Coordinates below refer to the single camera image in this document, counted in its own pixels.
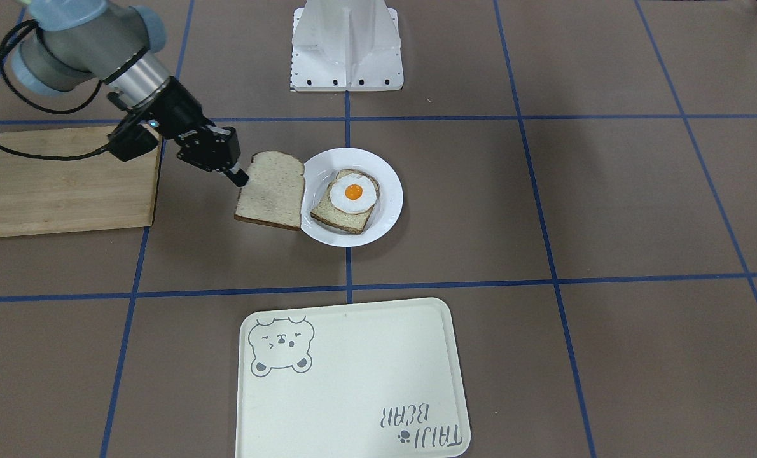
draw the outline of egg white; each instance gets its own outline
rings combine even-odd
[[[355,184],[361,186],[361,197],[350,200],[344,195],[347,187]],[[330,186],[330,203],[340,211],[346,214],[361,214],[369,211],[370,207],[376,203],[376,188],[369,177],[362,174],[347,174],[336,180],[333,186]]]

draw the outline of white tray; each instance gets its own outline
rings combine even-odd
[[[242,323],[237,458],[447,458],[470,440],[441,299],[257,312]]]

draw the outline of fried egg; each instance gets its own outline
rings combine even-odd
[[[330,203],[346,214],[369,211],[376,203],[373,181],[362,174],[347,174],[330,186]]]

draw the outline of bear drawing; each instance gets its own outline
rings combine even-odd
[[[304,373],[311,368],[311,340],[314,326],[302,319],[272,319],[257,324],[248,333],[248,343],[254,351],[251,372],[265,377],[271,369],[293,368]]]

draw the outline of wooden cutting board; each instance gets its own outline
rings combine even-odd
[[[0,143],[26,153],[76,156],[102,146],[112,130],[9,132],[0,135]],[[0,237],[151,225],[158,157],[160,143],[129,162],[110,153],[59,162],[0,151]]]

